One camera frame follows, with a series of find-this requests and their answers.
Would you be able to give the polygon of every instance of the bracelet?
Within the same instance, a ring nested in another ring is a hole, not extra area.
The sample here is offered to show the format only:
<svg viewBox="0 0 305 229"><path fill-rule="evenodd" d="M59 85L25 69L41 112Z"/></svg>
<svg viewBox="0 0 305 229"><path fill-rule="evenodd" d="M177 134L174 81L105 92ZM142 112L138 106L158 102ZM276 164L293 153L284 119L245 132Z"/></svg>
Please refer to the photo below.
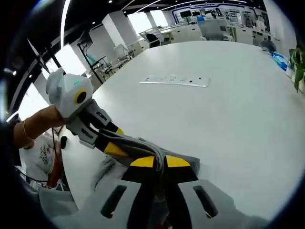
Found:
<svg viewBox="0 0 305 229"><path fill-rule="evenodd" d="M24 132L25 136L26 136L28 139L34 141L34 139L30 138L30 137L27 135L27 132L25 131L25 121L26 121L26 119L23 121L23 132Z"/></svg>

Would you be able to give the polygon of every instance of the potted plant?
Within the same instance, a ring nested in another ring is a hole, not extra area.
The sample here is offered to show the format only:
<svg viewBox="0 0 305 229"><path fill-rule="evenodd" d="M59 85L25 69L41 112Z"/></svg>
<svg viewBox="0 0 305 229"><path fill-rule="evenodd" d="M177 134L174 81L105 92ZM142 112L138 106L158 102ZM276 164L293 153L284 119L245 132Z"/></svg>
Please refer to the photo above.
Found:
<svg viewBox="0 0 305 229"><path fill-rule="evenodd" d="M305 51L301 45L297 45L297 48L290 49L289 53L289 66L286 73L289 77L291 75L296 91L305 93Z"/></svg>

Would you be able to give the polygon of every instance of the white t-shirt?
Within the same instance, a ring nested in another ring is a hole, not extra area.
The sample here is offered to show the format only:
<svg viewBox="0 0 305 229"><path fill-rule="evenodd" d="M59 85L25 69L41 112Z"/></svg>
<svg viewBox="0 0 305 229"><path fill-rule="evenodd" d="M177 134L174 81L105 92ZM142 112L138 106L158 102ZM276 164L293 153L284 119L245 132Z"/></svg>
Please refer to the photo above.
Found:
<svg viewBox="0 0 305 229"><path fill-rule="evenodd" d="M53 170L55 150L53 139L40 135L32 149L19 149L20 159L26 165L26 175L36 180L48 180Z"/></svg>

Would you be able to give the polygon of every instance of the yellow circle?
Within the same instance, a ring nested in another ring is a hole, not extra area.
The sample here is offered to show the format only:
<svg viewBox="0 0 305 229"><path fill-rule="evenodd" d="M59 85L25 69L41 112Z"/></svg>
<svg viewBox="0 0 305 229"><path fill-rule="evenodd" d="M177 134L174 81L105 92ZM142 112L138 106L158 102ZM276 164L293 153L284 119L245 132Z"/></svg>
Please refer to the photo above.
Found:
<svg viewBox="0 0 305 229"><path fill-rule="evenodd" d="M78 98L78 96L79 96L81 93L83 93L83 92L86 92L86 90L81 89L81 90L79 90L79 91L75 94L75 97L74 97L74 103L75 103L75 104L78 104L77 98Z"/></svg>

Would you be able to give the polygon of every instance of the white table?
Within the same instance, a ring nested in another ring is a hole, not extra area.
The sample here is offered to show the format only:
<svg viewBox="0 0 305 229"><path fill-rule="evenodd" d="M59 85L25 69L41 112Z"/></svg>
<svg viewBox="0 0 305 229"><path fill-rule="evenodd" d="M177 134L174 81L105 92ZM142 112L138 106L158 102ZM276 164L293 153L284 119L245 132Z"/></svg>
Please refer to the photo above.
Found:
<svg viewBox="0 0 305 229"><path fill-rule="evenodd" d="M209 76L207 88L139 84L147 75ZM248 215L272 218L305 165L305 98L257 46L204 41L145 50L93 95L127 135L201 159L199 178ZM63 163L78 207L103 153L68 134Z"/></svg>

